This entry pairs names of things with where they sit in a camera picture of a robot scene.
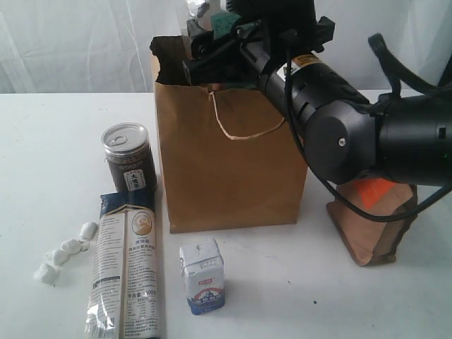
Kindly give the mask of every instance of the dark food can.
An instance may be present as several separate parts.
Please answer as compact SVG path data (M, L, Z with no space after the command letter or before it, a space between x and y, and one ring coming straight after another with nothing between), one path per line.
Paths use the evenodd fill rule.
M102 143L118 192L155 189L157 178L150 151L148 130L135 123L125 123L107 129Z

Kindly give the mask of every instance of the small milk carton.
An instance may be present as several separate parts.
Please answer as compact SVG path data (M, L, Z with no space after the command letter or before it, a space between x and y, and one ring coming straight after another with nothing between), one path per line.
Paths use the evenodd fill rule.
M225 273L215 239L182 246L179 255L191 313L199 315L222 307L225 304Z

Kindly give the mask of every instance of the brown paper bag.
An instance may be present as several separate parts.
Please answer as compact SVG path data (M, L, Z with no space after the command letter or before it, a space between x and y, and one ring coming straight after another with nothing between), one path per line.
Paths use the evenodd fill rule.
M417 188L383 179L366 179L338 186L350 202L374 215L392 215L417 205ZM372 222L340 201L326 206L351 257L360 266L396 261L396 250L416 215L397 222Z
M307 166L287 124L259 138L231 141L208 91L186 84L181 38L156 37L151 50L171 233L295 223ZM271 129L282 119L258 91L215 96L222 124L236 136Z

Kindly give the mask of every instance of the paper bag handle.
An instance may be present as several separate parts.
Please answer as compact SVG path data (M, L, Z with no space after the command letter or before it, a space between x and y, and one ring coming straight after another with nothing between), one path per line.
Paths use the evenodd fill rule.
M251 135L251 136L233 136L233 135L229 134L229 133L226 131L225 127L223 126L223 124L222 124L221 121L220 121L220 117L218 116L217 100L215 99L215 92L210 92L210 93L209 93L209 96L212 98L212 101L213 101L213 109L215 110L215 116L217 117L218 125L220 125L221 130L223 131L223 133L225 134L225 136L226 136L228 139L230 139L230 140L233 140L233 141L243 141L243 140L256 139L256 138L259 138L259 137L261 137L261 136L265 136L266 134L270 134L270 133L272 133L272 132L274 132L274 131L277 131L277 130L285 123L285 119L282 118L281 122L280 122L278 125L276 125L275 127L272 127L271 129L268 129L267 131L263 131L263 132L260 132L260 133L256 133L256 134L253 134L253 135Z

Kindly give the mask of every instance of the orange label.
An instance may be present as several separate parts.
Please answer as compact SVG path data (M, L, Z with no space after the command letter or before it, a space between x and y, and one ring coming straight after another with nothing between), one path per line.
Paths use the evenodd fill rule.
M293 59L293 62L295 62L296 65L298 67L300 67L301 69L303 67L306 67L306 66L309 66L312 64L321 64L322 63L322 61L320 61L320 59L313 54L299 55Z
M395 182L389 182L385 179L363 179L353 182L364 207L368 210L374 207L395 185Z

